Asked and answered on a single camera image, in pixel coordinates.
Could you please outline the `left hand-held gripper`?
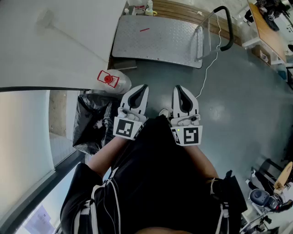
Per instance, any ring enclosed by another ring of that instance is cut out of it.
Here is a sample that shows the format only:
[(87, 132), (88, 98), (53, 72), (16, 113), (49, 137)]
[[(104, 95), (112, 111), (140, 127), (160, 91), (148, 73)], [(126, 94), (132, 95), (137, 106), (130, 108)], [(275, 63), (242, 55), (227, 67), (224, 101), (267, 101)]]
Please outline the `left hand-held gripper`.
[(139, 85), (123, 95), (118, 116), (114, 118), (114, 136), (136, 140), (148, 120), (144, 116), (148, 94), (148, 85)]

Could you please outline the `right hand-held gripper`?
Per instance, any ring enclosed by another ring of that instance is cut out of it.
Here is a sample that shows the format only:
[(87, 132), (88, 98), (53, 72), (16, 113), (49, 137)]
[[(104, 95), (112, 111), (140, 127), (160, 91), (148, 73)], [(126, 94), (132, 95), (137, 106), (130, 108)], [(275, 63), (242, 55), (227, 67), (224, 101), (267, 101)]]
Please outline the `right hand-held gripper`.
[(173, 118), (171, 132), (177, 145), (190, 146), (201, 144), (202, 129), (197, 114), (198, 102), (194, 95), (181, 85), (173, 90)]

